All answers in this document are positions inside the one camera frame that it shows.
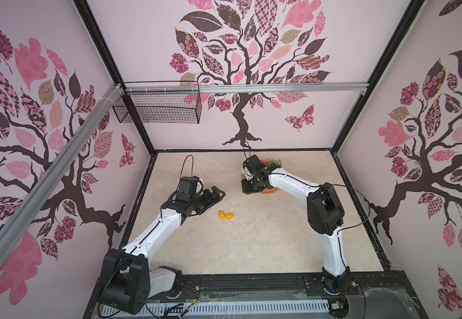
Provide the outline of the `pink leaf-shaped bowl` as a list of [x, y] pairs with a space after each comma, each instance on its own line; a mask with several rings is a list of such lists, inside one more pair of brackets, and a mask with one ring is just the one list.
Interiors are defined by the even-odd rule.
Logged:
[[[282, 166], [282, 161], [280, 159], [260, 159], [260, 162], [264, 165], [264, 166], [267, 166], [269, 165], [270, 163], [275, 163], [276, 165], [278, 166]], [[245, 172], [245, 169], [243, 168], [242, 169], [242, 175], [241, 175], [241, 179], [247, 179], [248, 177], [250, 177], [251, 174], [249, 173], [246, 173]], [[279, 191], [278, 188], [275, 188], [275, 187], [272, 187], [272, 188], [267, 188], [267, 187], [264, 187], [260, 193], [261, 194], [272, 194], [272, 193], [275, 193], [276, 191]]]

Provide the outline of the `green grape bunch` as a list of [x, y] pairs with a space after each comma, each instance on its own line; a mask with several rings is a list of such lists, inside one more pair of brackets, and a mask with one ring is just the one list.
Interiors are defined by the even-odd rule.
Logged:
[[279, 166], [279, 167], [282, 166], [282, 162], [281, 162], [280, 159], [276, 159], [276, 160], [269, 161], [269, 162], [267, 162], [267, 165], [270, 165], [271, 163], [273, 163], [273, 164], [275, 164], [275, 165], [277, 165], [277, 166]]

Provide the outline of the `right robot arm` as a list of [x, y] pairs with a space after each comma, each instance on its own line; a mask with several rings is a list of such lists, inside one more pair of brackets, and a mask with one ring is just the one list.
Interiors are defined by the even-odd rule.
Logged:
[[321, 235], [323, 250], [323, 288], [329, 295], [345, 290], [349, 267], [345, 261], [342, 243], [344, 208], [330, 183], [308, 182], [284, 170], [276, 163], [265, 165], [256, 155], [247, 158], [242, 171], [244, 194], [256, 194], [278, 188], [300, 199], [307, 206], [309, 226]]

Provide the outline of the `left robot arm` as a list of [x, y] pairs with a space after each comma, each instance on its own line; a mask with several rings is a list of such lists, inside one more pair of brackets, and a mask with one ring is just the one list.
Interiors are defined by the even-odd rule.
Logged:
[[160, 206], [156, 219], [135, 240], [105, 255], [98, 304], [138, 314], [148, 299], [172, 290], [178, 294], [181, 270], [165, 266], [152, 270], [151, 262], [185, 220], [203, 214], [225, 196], [216, 186], [205, 189], [197, 176], [181, 177], [176, 190]]

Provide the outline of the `back aluminium rail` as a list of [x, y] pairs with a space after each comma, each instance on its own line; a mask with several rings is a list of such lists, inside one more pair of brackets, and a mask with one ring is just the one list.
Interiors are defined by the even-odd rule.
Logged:
[[126, 93], [187, 93], [187, 94], [228, 94], [228, 93], [284, 93], [284, 92], [331, 92], [331, 91], [367, 91], [366, 82], [330, 82], [302, 83], [280, 85], [210, 85], [201, 86], [198, 83], [188, 86], [166, 86], [161, 83], [156, 86], [131, 86]]

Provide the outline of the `aluminium rail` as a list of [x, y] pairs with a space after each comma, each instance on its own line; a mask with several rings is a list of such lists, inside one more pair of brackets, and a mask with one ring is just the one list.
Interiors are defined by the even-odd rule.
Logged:
[[27, 194], [18, 211], [3, 226], [0, 231], [0, 267], [19, 243], [35, 216], [41, 211], [43, 204], [57, 187], [69, 166], [75, 161], [84, 144], [89, 141], [100, 121], [122, 93], [122, 85], [119, 83], [109, 87], [99, 99], [96, 109], [88, 115], [85, 123], [77, 130], [58, 157], [55, 158], [44, 177]]
[[228, 94], [228, 93], [284, 93], [284, 92], [331, 92], [331, 91], [367, 91], [366, 82], [330, 82], [302, 83], [280, 85], [210, 85], [201, 86], [198, 83], [188, 86], [166, 86], [161, 83], [156, 86], [131, 86], [126, 93], [187, 93], [187, 94]]

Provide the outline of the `black base frame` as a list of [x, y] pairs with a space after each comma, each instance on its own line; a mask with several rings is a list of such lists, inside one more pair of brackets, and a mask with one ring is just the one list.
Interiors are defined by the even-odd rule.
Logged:
[[420, 299], [402, 271], [354, 272], [352, 282], [338, 295], [323, 289], [319, 272], [183, 275], [180, 291], [164, 292], [152, 303], [326, 300], [328, 314], [217, 315], [189, 318], [427, 318]]

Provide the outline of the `left aluminium rail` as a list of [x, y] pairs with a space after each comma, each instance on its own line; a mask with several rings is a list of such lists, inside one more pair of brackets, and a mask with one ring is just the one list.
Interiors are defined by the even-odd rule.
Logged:
[[55, 158], [44, 177], [27, 194], [18, 211], [3, 226], [0, 231], [0, 267], [19, 243], [35, 216], [41, 211], [43, 204], [57, 187], [69, 166], [75, 161], [84, 144], [89, 141], [100, 121], [122, 93], [122, 85], [119, 83], [109, 87], [99, 99], [96, 109], [88, 115], [85, 123], [77, 130], [58, 157]]

